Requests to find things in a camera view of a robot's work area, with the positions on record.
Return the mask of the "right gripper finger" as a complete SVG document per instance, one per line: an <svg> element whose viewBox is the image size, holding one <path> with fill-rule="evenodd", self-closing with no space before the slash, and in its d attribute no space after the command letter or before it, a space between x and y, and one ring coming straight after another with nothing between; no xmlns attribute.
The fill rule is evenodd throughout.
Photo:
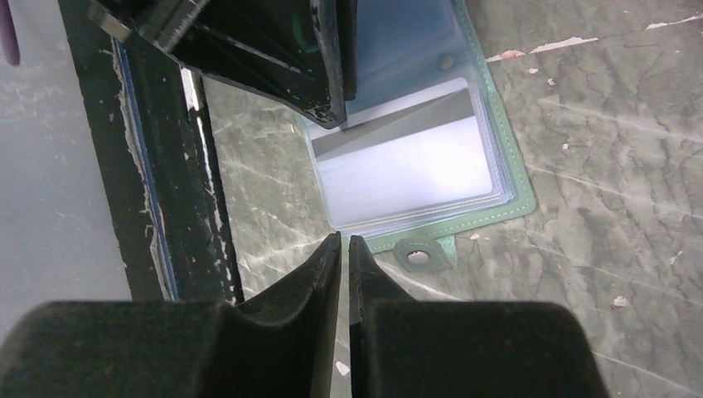
<svg viewBox="0 0 703 398"><path fill-rule="evenodd" d="M253 298L51 302L1 347L4 397L327 397L342 239Z"/></svg>
<svg viewBox="0 0 703 398"><path fill-rule="evenodd" d="M357 0L336 0L336 7L343 94L345 101L351 101L357 93Z"/></svg>
<svg viewBox="0 0 703 398"><path fill-rule="evenodd" d="M421 301L349 245L355 397L605 397L567 308L531 301Z"/></svg>
<svg viewBox="0 0 703 398"><path fill-rule="evenodd" d="M121 42L140 36L181 66L333 129L347 120L336 0L93 1Z"/></svg>

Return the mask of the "white card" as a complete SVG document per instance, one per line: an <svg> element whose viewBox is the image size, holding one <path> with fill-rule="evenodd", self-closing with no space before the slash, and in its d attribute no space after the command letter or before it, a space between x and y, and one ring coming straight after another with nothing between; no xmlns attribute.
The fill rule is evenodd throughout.
<svg viewBox="0 0 703 398"><path fill-rule="evenodd" d="M492 194L468 82L447 80L307 136L330 224L343 229Z"/></svg>

